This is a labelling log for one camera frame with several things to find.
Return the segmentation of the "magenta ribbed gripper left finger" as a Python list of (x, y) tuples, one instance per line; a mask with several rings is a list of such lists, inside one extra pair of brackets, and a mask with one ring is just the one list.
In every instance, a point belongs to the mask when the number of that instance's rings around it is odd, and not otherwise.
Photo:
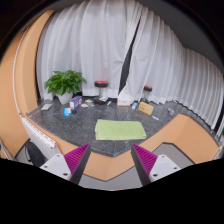
[(41, 169), (74, 184), (79, 184), (90, 152), (90, 146), (86, 144), (65, 155), (56, 154), (43, 164)]

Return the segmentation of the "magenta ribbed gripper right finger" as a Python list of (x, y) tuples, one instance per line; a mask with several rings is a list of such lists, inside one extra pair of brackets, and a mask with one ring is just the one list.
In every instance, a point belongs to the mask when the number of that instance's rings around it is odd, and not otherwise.
[(131, 155), (143, 186), (180, 170), (165, 154), (157, 156), (136, 144), (132, 145)]

